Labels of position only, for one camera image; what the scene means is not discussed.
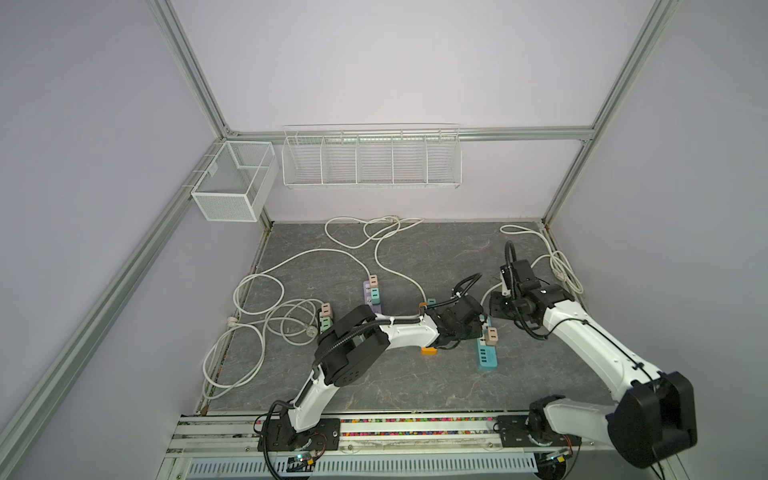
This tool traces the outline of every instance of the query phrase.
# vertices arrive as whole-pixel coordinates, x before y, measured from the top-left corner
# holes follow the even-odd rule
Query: black cable
[[[659,472],[656,471],[653,465],[650,466],[650,469],[653,470],[654,475],[656,475],[656,478],[659,480],[667,480],[667,476],[664,474],[664,467],[661,466],[661,462],[657,462],[657,465],[659,465],[659,469],[661,470],[661,475],[659,475]]]
[[[576,455],[574,455],[574,461],[571,462],[571,467],[568,469],[567,472],[565,472],[565,475],[563,475],[563,478],[561,478],[560,480],[565,480],[571,474],[571,472],[574,471],[574,467],[576,466],[576,461],[578,460],[579,452],[581,452],[581,443],[578,444],[578,448],[576,449]]]
[[[683,465],[683,461],[680,460],[680,456],[676,453],[674,454],[675,458],[677,458],[677,462],[680,463],[680,467],[683,469],[683,473],[685,474],[685,478],[690,479],[690,476],[688,475],[688,471],[685,469],[685,465]]]
[[[452,296],[456,296],[456,293],[459,293],[459,287],[469,282],[469,285],[461,289],[461,294],[465,295],[469,291],[469,289],[472,288],[472,285],[475,285],[475,283],[477,283],[477,281],[480,280],[481,277],[482,277],[482,273],[475,273],[474,275],[470,275],[465,279],[461,280],[456,284],[456,286],[453,287]]]
[[[518,261],[518,254],[515,252],[515,244],[512,243],[512,240],[507,240],[507,243],[504,245],[504,260],[506,266],[504,281],[509,287],[509,298],[515,300],[518,296],[515,292],[515,273],[512,271],[512,262]]]
[[[461,343],[461,342],[462,342],[461,340],[456,340],[456,343],[454,343],[454,344],[453,344],[453,345],[451,345],[451,346],[439,346],[439,347],[437,347],[437,348],[439,348],[440,350],[453,350],[453,349],[454,349],[454,348],[456,348],[456,347],[459,345],[459,343]]]
[[[466,277],[465,279],[461,280],[453,287],[453,290],[451,290],[451,298],[444,300],[440,303],[435,303],[434,305],[428,305],[426,309],[431,310],[431,309],[438,308],[440,306],[452,305],[453,303],[458,302],[462,298],[462,296],[466,295],[469,289],[471,289],[472,286],[475,285],[475,283],[477,283],[478,280],[480,280],[480,277],[482,277],[482,273],[475,273],[474,275],[470,275]],[[461,288],[462,285],[464,285],[467,282],[469,282],[469,285],[465,286],[464,288]]]
[[[435,303],[435,304],[433,304],[433,305],[428,305],[428,306],[426,306],[425,308],[426,308],[427,310],[430,310],[430,309],[433,309],[433,308],[437,308],[437,307],[439,307],[439,306],[452,305],[453,303],[456,303],[456,302],[458,302],[459,300],[461,300],[461,298],[460,298],[460,297],[458,297],[458,296],[452,296],[451,298],[449,298],[449,299],[447,299],[447,300],[445,300],[445,301],[442,301],[442,302],[440,302],[440,303]]]
[[[266,413],[262,413],[261,415],[257,416],[257,417],[256,417],[256,418],[253,420],[253,433],[255,433],[255,434],[256,434],[257,436],[259,436],[259,437],[262,435],[262,432],[259,432],[258,430],[256,430],[256,424],[259,422],[259,419],[260,419],[261,417],[265,416],[265,415],[266,415]]]
[[[588,325],[588,326],[592,327],[592,329],[595,332],[600,333],[603,336],[604,339],[606,339],[611,345],[613,345],[616,348],[616,350],[618,350],[619,352],[622,352],[624,354],[624,356],[626,356],[630,360],[630,362],[634,363],[634,368],[635,369],[640,369],[640,370],[643,371],[645,376],[648,377],[648,379],[650,380],[651,385],[653,385],[654,379],[653,379],[653,377],[648,375],[648,372],[645,371],[645,369],[643,368],[643,364],[642,363],[638,363],[635,359],[633,359],[631,356],[629,356],[629,354],[626,353],[625,351],[623,351],[623,349],[621,347],[619,347],[619,345],[616,345],[616,342],[611,340],[605,333],[602,333],[599,329],[595,328],[594,325],[592,325],[589,322],[586,322],[585,325]]]
[[[270,406],[269,412],[266,414],[266,418],[264,419],[264,423],[261,425],[261,435],[263,436],[263,444],[264,444],[264,463],[266,463],[266,469],[270,471],[270,475],[272,475],[272,478],[275,480],[283,480],[283,477],[280,476],[279,473],[277,473],[277,470],[275,470],[275,467],[272,465],[272,462],[270,461],[270,456],[268,454],[268,447],[269,447],[269,437],[266,434],[267,429],[270,427],[270,420],[272,419],[272,415],[275,413],[275,407],[282,406],[286,409],[292,409],[293,405],[291,405],[288,402],[284,402],[283,400],[275,400],[272,402],[272,405]]]

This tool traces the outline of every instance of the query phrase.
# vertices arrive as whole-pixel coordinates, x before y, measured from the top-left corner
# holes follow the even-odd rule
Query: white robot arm
[[[511,275],[505,277],[502,267],[511,297],[499,300],[497,295],[496,301],[509,318],[536,339],[559,336],[605,382],[615,401],[606,406],[563,396],[540,399],[531,404],[522,433],[541,445],[559,435],[603,442],[639,468],[696,444],[693,388],[685,377],[663,373],[629,350],[561,286],[542,286],[527,260],[508,261],[506,272]],[[466,290],[454,289],[440,313],[422,308],[418,316],[389,317],[361,305],[335,322],[320,337],[310,376],[288,410],[294,432],[314,427],[336,391],[359,378],[387,349],[479,338],[483,309]],[[546,334],[534,332],[529,323]]]

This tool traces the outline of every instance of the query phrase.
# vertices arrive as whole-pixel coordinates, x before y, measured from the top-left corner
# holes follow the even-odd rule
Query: gray marble tabletop
[[[506,240],[513,239],[520,259],[533,261],[546,253],[538,237],[506,236],[499,233],[500,225],[502,223],[422,223],[384,240],[379,248],[379,260],[417,280],[427,297],[438,301],[450,296],[458,280],[480,272],[483,277],[470,291],[480,300],[482,294],[499,281],[498,268],[504,263]],[[522,225],[537,228],[535,223]],[[329,231],[347,244],[356,245],[365,240],[360,224],[332,224]],[[412,283],[376,265],[374,246],[371,242],[349,251],[379,276],[384,313],[414,313],[422,301],[421,294]],[[326,237],[322,224],[277,224],[270,234],[260,270],[296,253],[320,247],[344,250]],[[546,260],[536,265],[535,272],[543,280],[554,281]],[[285,300],[314,297],[330,302],[338,318],[362,303],[365,271],[339,253],[310,253],[271,274],[285,285]],[[247,297],[247,309],[267,308],[279,295],[280,288],[275,283],[257,279]],[[391,350],[384,352],[357,382],[340,389],[326,411],[527,409],[530,402],[555,393],[584,402],[611,402],[603,382],[559,338],[537,341],[511,322],[500,319],[494,326],[499,331],[496,369],[480,370],[474,340],[462,342],[453,350],[440,350],[435,356],[424,356],[415,347]],[[266,410],[275,399],[292,399],[309,374],[315,348],[314,343],[292,346],[267,332],[266,358],[257,377],[212,401],[210,410]],[[256,334],[248,329],[237,331],[227,351],[220,382],[239,379],[259,355]]]

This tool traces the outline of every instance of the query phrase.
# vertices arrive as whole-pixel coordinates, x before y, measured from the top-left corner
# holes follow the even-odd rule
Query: mounting plate
[[[491,316],[493,318],[513,320],[513,318],[506,313],[512,308],[508,302],[509,298],[503,296],[501,292],[492,292],[491,301],[488,304],[488,311],[490,312]]]
[[[499,415],[496,417],[498,422],[498,435],[502,437],[502,447],[538,447],[525,433],[525,422],[527,415]],[[569,435],[571,444],[575,447],[581,444],[581,437]],[[560,435],[552,441],[554,447],[567,447],[568,442],[565,437]]]
[[[341,420],[321,418],[317,425],[305,432],[296,433],[290,426],[290,421],[285,422],[288,415],[280,419],[270,421],[266,440],[269,442],[270,452],[292,452],[294,450],[338,450],[341,438]],[[264,451],[264,437],[259,440],[259,452]]]

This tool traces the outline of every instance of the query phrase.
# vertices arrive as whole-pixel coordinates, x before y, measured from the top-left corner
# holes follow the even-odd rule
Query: wire mesh basket
[[[208,220],[256,222],[278,169],[270,142],[225,141],[192,197]]]
[[[458,187],[458,127],[287,134],[283,182],[290,188]]]

